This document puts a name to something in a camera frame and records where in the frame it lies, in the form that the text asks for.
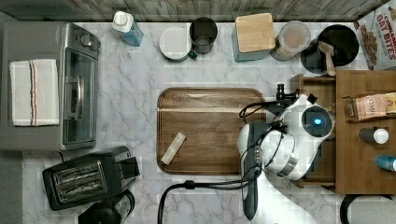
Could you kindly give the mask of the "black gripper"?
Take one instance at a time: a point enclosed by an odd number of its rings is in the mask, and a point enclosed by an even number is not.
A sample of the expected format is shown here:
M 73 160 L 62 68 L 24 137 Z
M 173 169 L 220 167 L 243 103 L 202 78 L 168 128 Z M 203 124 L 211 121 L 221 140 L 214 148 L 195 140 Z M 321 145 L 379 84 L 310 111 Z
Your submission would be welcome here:
M 285 93 L 284 84 L 278 84 L 276 89 L 276 100 L 270 103 L 268 107 L 268 111 L 278 116 L 288 106 L 294 104 L 299 96 L 300 96 L 299 90 L 296 90 L 292 93 Z

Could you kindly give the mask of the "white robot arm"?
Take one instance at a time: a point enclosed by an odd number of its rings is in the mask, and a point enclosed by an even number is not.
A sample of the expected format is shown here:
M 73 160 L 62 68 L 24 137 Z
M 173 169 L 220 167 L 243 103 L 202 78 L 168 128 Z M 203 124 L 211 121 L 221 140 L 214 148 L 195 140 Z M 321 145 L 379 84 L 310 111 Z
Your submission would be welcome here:
M 274 187 L 266 174 L 273 172 L 289 180 L 304 177 L 320 145 L 331 135 L 333 118 L 314 95 L 286 94 L 282 84 L 277 86 L 275 101 L 258 106 L 275 117 L 271 122 L 247 123 L 238 135 L 240 175 L 248 181 L 242 188 L 244 215 L 252 224 L 317 224 Z

